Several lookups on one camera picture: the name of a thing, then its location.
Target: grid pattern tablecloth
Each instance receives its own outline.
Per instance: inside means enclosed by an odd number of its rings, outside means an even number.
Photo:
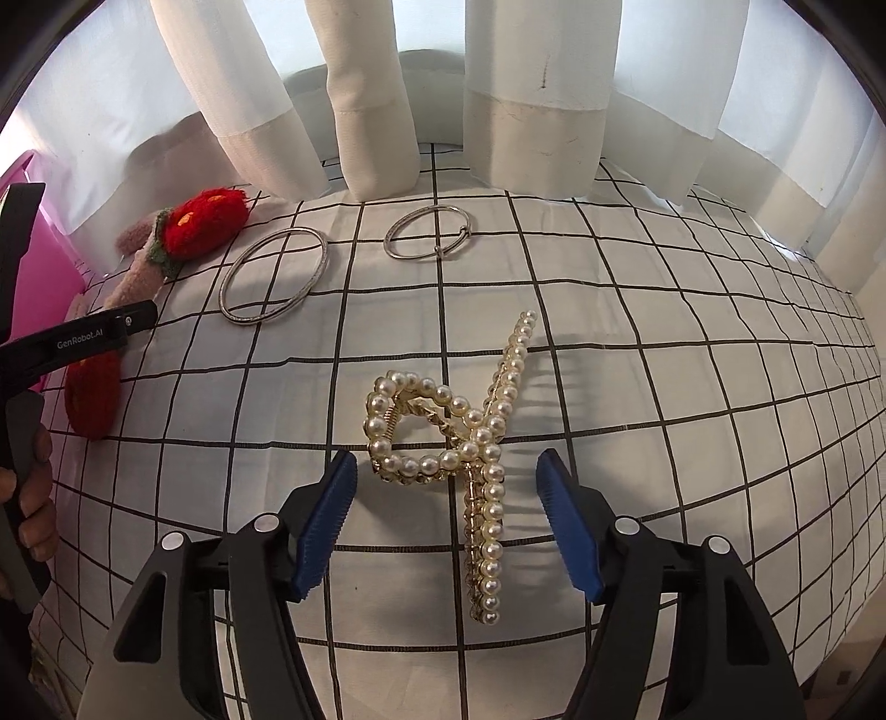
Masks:
[[[549,202],[480,187],[457,149],[422,157],[418,186],[394,200],[352,202],[334,162],[339,192],[319,200],[247,188],[247,228],[167,284],[156,329],[132,339],[108,440],[68,432],[60,375],[51,381],[63,541],[34,630],[69,689],[83,687],[160,537],[237,530],[316,481],[339,448],[360,462],[357,498],[327,579],[292,608],[329,718],[563,711],[599,613],[570,586],[534,493],[547,447],[660,536],[729,537],[806,678],[884,572],[880,363],[854,300],[700,189],[675,208],[603,163],[589,200]],[[388,258],[390,225],[436,200],[471,213],[473,240],[444,262]],[[427,251],[459,223],[425,217],[403,246]],[[319,285],[278,321],[228,324],[222,274],[260,235],[294,225],[330,238]],[[303,235],[266,247],[230,301],[283,301],[317,252]],[[118,277],[89,298],[100,304]],[[361,424],[374,378],[394,367],[479,403],[522,309],[540,321],[502,460],[502,620],[487,628],[466,612],[460,489],[382,483]],[[432,428],[401,426],[405,441],[439,447]],[[657,716],[667,673],[675,605],[662,603],[642,717]],[[216,613],[229,712],[242,720],[222,593]]]

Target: finger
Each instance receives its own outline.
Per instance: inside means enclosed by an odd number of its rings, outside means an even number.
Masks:
[[[19,526],[19,538],[25,547],[36,547],[56,531],[55,505],[47,503]]]
[[[52,435],[42,425],[34,435],[34,457],[40,463],[45,463],[52,457]]]
[[[5,503],[15,492],[15,473],[0,467],[0,503]]]
[[[46,562],[58,550],[58,532],[53,532],[49,539],[43,540],[31,548],[31,557],[37,562]]]
[[[19,493],[19,506],[24,516],[29,518],[46,505],[51,492],[52,465],[50,463],[35,463]]]

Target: metal ring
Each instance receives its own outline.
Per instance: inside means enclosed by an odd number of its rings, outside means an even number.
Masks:
[[[317,266],[314,268],[314,274],[311,275],[311,277],[305,283],[305,286],[301,288],[301,290],[295,293],[289,300],[287,300],[278,308],[268,310],[267,312],[260,313],[259,315],[234,315],[234,313],[231,312],[228,308],[228,289],[230,287],[231,281],[233,281],[234,279],[234,276],[243,266],[243,263],[246,262],[246,258],[248,258],[256,250],[263,248],[269,242],[283,236],[292,235],[293,233],[306,233],[307,235],[313,235],[320,241],[320,260],[317,261]],[[231,265],[230,270],[228,270],[228,274],[225,275],[223,281],[221,282],[221,287],[219,288],[219,308],[221,308],[221,313],[235,325],[255,325],[256,323],[260,323],[265,320],[271,320],[275,317],[281,316],[283,313],[289,312],[292,308],[303,301],[307,297],[307,294],[311,292],[311,289],[317,284],[317,280],[320,279],[323,271],[326,270],[326,265],[329,262],[329,256],[329,244],[326,242],[326,238],[320,232],[317,232],[313,228],[286,228],[285,230],[272,232],[270,235],[266,235],[264,238],[256,240],[248,248],[246,248],[243,254],[241,254],[234,261],[234,264]]]
[[[458,213],[464,218],[464,225],[459,230],[458,237],[453,240],[453,242],[449,243],[446,247],[435,247],[430,253],[424,253],[421,255],[403,255],[396,252],[392,247],[392,243],[394,241],[394,235],[400,232],[404,227],[412,223],[414,220],[417,220],[419,217],[423,217],[424,215],[429,215],[430,213],[436,213],[439,210],[449,210],[453,213]],[[404,215],[400,220],[394,223],[391,226],[391,229],[385,235],[384,248],[385,252],[388,253],[394,260],[427,260],[430,257],[436,257],[442,260],[448,254],[454,252],[461,244],[470,237],[470,215],[468,215],[464,210],[460,207],[456,207],[455,205],[429,205],[428,207],[420,207],[417,210],[413,210],[408,215]]]

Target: red knitted flower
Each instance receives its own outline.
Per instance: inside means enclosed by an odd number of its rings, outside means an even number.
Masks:
[[[242,190],[204,190],[169,214],[163,247],[173,260],[194,260],[233,238],[247,217],[249,209]]]

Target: gold metal hair clip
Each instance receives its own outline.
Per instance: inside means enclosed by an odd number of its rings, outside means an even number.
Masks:
[[[508,418],[519,395],[520,376],[536,319],[532,310],[520,315],[493,375],[483,410],[472,408],[466,398],[455,395],[449,386],[399,370],[390,370],[386,377],[378,378],[366,398],[363,430],[369,438],[372,469],[382,480],[409,485],[462,476],[468,553],[465,582],[471,601],[470,616],[485,625],[499,621],[505,470],[499,462],[498,442],[507,431]],[[447,449],[418,460],[394,451],[394,430],[404,415],[418,415],[434,425],[446,437]]]

